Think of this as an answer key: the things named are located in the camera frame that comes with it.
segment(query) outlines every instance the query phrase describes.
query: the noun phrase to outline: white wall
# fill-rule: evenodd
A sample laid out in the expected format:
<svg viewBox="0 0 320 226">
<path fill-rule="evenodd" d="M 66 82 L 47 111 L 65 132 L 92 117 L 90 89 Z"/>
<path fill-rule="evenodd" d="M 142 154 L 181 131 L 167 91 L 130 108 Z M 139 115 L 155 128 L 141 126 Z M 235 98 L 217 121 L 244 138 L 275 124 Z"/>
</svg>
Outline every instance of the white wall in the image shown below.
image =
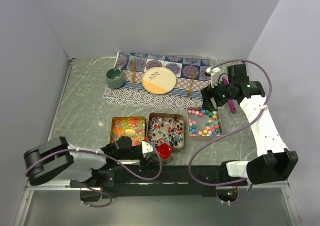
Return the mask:
<svg viewBox="0 0 320 226">
<path fill-rule="evenodd" d="M 280 0 L 249 56 L 270 74 L 271 114 L 299 156 L 289 182 L 304 226 L 320 224 L 319 43 L 320 1 Z"/>
<path fill-rule="evenodd" d="M 48 138 L 68 59 L 36 0 L 0 0 L 0 225 L 13 225 L 23 154 Z"/>
<path fill-rule="evenodd" d="M 69 57 L 248 57 L 279 0 L 37 0 Z"/>
</svg>

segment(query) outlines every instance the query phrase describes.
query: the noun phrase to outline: magenta marker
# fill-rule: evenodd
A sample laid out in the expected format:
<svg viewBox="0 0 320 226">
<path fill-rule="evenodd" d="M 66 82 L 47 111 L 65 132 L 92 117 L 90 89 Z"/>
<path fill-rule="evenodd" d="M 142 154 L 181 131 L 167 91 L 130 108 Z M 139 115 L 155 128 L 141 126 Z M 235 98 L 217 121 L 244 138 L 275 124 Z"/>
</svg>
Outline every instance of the magenta marker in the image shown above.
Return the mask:
<svg viewBox="0 0 320 226">
<path fill-rule="evenodd" d="M 225 79 L 224 77 L 222 77 L 222 81 L 225 83 L 225 84 L 229 84 L 229 82 L 228 82 L 228 80 L 227 79 Z M 229 105 L 229 107 L 230 107 L 230 111 L 232 112 L 232 113 L 236 113 L 236 106 L 235 106 L 235 104 L 234 104 L 234 102 L 232 101 L 232 100 L 229 100 L 228 101 L 228 105 Z"/>
</svg>

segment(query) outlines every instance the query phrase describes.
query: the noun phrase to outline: wooden knife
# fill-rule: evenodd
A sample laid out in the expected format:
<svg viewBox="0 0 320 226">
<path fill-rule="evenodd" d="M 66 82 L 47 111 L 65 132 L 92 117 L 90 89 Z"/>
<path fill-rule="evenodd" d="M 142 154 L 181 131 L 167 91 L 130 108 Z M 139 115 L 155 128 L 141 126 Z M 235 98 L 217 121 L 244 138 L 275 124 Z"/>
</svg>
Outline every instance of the wooden knife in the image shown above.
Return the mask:
<svg viewBox="0 0 320 226">
<path fill-rule="evenodd" d="M 132 60 L 132 87 L 135 85 L 136 81 L 136 60 Z"/>
</svg>

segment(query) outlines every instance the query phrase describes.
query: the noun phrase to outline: green cup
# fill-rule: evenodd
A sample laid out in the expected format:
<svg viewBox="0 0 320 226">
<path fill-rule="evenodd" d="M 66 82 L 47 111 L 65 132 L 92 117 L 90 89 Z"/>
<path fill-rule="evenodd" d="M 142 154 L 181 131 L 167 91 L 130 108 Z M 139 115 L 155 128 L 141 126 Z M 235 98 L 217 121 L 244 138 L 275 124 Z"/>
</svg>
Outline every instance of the green cup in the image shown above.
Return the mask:
<svg viewBox="0 0 320 226">
<path fill-rule="evenodd" d="M 124 85 L 125 76 L 123 70 L 123 67 L 121 67 L 120 69 L 112 68 L 107 71 L 105 81 L 110 88 L 117 89 Z"/>
</svg>

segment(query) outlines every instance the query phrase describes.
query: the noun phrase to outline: cream plate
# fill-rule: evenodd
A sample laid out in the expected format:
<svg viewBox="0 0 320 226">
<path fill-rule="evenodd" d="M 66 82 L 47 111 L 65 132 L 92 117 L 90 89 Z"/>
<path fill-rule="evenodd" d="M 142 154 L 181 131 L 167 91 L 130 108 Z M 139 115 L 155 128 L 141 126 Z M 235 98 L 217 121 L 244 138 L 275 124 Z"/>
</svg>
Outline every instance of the cream plate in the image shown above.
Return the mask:
<svg viewBox="0 0 320 226">
<path fill-rule="evenodd" d="M 153 94 L 166 94 L 176 85 L 175 74 L 164 67 L 153 67 L 147 70 L 142 76 L 143 87 Z"/>
</svg>

